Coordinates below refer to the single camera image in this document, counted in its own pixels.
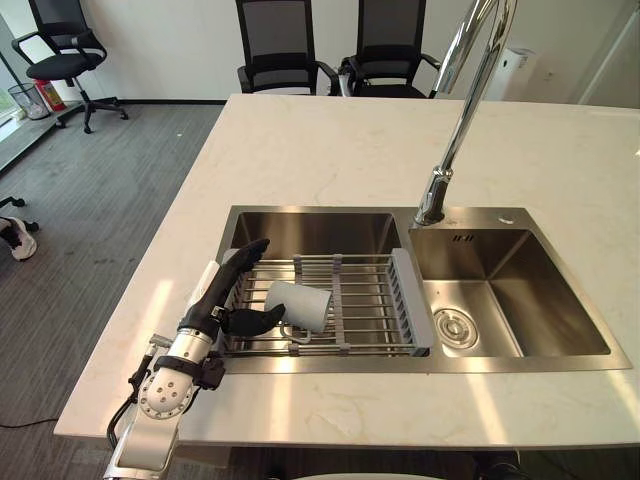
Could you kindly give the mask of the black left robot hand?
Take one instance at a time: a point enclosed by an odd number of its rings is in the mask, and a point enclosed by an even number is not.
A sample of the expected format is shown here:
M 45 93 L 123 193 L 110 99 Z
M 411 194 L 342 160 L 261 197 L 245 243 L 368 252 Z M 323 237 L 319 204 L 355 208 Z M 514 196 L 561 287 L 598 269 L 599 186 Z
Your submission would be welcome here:
M 217 338 L 219 330 L 229 335 L 252 337 L 273 329 L 286 313 L 282 303 L 268 311 L 225 309 L 227 298 L 239 276 L 254 267 L 269 243 L 268 238 L 252 241 L 222 264 L 203 296 L 187 310 L 178 328 L 198 330 L 213 340 Z

